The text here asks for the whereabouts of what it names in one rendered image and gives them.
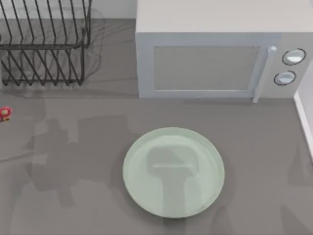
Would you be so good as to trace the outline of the large microwave knob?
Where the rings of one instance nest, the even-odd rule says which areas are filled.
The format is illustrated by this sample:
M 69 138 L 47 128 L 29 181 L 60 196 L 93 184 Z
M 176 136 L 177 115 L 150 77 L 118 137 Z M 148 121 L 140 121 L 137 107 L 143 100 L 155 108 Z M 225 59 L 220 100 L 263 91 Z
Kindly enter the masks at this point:
M 301 63 L 306 58 L 304 49 L 297 48 L 294 50 L 286 51 L 282 56 L 282 62 L 288 66 L 294 66 Z

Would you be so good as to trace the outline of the small microwave knob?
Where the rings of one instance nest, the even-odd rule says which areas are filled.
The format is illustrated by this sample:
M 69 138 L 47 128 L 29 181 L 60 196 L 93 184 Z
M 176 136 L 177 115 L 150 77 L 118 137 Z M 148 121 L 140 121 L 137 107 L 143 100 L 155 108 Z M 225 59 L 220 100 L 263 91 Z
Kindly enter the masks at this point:
M 291 84 L 295 79 L 296 74 L 289 70 L 276 74 L 273 81 L 278 86 L 286 86 Z

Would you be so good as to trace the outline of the pale green plate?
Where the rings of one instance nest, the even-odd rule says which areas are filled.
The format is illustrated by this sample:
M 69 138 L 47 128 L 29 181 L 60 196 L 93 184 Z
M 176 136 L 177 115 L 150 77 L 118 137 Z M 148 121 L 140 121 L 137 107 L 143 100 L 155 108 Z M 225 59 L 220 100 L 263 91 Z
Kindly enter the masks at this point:
M 125 188 L 145 211 L 163 218 L 203 212 L 219 197 L 225 181 L 223 159 L 203 135 L 165 127 L 138 138 L 122 166 Z

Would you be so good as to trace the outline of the microwave oven door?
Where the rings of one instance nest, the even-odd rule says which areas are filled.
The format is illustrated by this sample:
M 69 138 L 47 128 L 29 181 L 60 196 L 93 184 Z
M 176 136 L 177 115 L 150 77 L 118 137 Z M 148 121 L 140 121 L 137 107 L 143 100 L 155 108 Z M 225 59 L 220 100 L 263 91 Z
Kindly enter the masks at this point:
M 139 32 L 135 39 L 141 98 L 252 98 L 280 36 Z

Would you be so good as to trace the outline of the small red toy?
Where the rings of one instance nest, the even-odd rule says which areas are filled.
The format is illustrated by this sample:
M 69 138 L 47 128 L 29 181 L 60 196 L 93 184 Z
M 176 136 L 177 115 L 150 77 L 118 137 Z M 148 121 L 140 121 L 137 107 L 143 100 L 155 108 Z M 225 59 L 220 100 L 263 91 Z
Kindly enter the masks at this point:
M 12 108 L 9 106 L 0 107 L 0 122 L 5 122 L 10 120 L 10 116 L 12 113 Z

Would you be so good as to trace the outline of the pale microwave oven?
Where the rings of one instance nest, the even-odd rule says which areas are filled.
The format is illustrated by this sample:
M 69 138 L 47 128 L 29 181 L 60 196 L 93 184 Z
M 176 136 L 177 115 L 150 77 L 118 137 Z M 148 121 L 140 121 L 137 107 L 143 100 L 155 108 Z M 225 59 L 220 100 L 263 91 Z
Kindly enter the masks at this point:
M 139 32 L 218 32 L 277 34 L 280 40 L 261 98 L 292 98 L 313 59 L 313 0 L 138 0 Z M 286 51 L 304 49 L 306 58 L 285 65 Z M 296 79 L 278 86 L 276 74 L 293 71 Z

